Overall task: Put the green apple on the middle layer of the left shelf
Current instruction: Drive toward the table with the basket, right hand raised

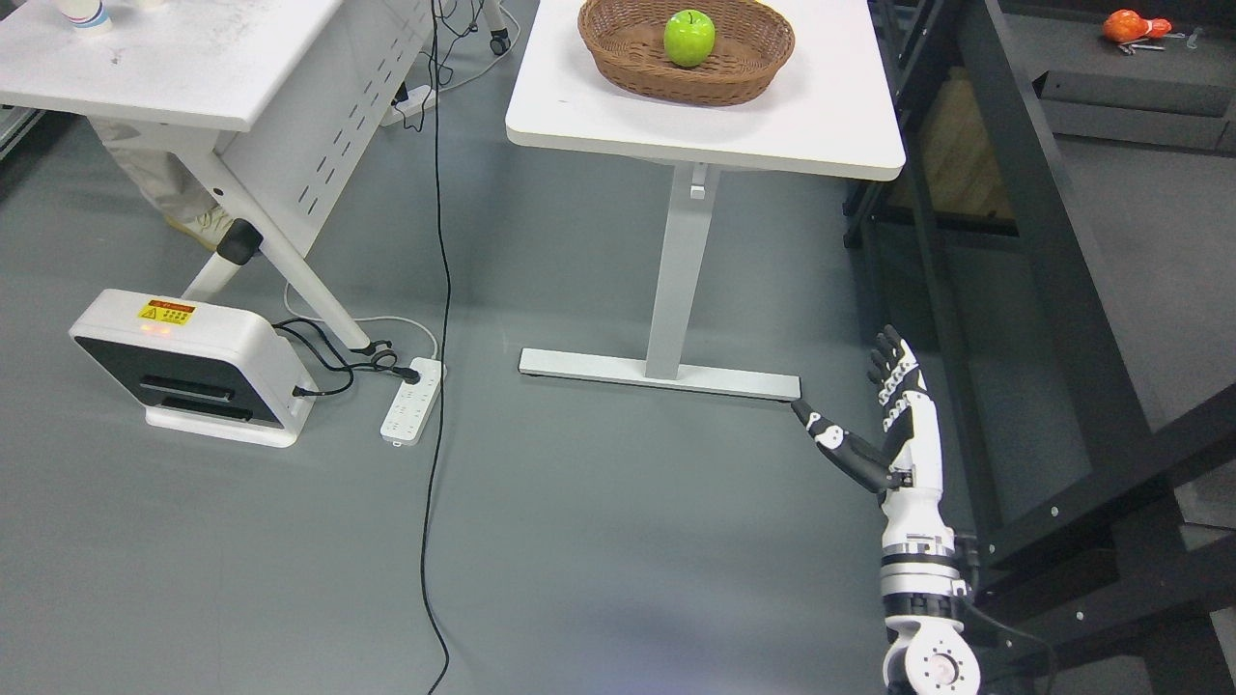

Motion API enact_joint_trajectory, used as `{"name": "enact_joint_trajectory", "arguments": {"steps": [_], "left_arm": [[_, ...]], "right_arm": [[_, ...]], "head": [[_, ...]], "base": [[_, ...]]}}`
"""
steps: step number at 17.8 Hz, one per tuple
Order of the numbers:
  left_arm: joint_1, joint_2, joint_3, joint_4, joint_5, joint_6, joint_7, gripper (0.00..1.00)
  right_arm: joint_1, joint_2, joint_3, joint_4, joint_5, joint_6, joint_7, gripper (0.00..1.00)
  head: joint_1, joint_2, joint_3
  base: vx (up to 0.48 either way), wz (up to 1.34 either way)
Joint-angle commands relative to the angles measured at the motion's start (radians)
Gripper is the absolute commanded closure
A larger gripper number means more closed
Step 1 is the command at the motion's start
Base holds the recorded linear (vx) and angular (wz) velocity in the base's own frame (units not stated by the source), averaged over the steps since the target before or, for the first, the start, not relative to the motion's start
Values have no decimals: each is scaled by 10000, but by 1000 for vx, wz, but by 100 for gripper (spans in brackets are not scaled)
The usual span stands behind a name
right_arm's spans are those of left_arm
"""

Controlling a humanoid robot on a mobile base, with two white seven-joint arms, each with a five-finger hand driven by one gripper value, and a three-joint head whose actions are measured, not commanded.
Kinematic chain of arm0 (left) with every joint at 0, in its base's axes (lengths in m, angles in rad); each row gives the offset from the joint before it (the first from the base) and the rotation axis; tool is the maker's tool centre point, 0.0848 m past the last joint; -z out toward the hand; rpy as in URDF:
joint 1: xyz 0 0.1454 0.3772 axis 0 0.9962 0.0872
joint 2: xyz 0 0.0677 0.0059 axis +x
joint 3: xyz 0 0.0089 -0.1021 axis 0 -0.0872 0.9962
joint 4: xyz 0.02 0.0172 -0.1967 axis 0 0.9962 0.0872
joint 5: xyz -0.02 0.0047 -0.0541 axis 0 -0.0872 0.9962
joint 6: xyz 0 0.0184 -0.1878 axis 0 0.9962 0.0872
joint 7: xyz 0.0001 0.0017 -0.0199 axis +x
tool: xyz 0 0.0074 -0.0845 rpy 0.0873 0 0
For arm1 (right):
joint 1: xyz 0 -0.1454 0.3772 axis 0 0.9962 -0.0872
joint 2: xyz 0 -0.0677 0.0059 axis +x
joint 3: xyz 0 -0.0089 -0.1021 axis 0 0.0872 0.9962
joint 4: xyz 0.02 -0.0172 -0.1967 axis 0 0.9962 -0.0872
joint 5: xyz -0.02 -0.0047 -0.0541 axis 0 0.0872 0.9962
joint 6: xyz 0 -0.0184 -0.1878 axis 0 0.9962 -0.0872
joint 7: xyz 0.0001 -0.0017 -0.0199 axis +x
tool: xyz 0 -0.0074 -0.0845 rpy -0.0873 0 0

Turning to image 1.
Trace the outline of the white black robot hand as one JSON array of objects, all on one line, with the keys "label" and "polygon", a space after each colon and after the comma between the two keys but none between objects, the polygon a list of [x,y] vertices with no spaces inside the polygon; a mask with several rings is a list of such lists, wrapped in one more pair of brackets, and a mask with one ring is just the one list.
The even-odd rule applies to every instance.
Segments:
[{"label": "white black robot hand", "polygon": [[869,352],[868,378],[878,387],[883,444],[875,445],[795,399],[792,412],[819,453],[848,479],[871,493],[923,493],[943,497],[943,445],[939,411],[929,394],[913,348],[892,328],[878,333]]}]

